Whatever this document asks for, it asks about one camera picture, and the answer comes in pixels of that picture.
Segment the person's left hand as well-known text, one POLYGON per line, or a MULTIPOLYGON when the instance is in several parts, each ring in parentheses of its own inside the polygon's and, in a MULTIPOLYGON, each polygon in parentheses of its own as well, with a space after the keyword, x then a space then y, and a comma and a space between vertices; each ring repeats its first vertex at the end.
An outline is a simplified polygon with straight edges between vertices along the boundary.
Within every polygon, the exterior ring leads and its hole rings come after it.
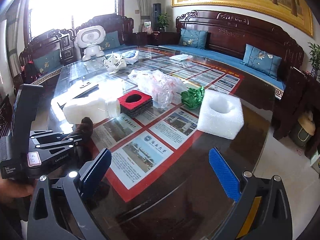
POLYGON ((15 198, 24 198, 32 196, 34 187, 29 184, 21 184, 12 179, 3 179, 0 181, 1 203, 7 204, 15 198))

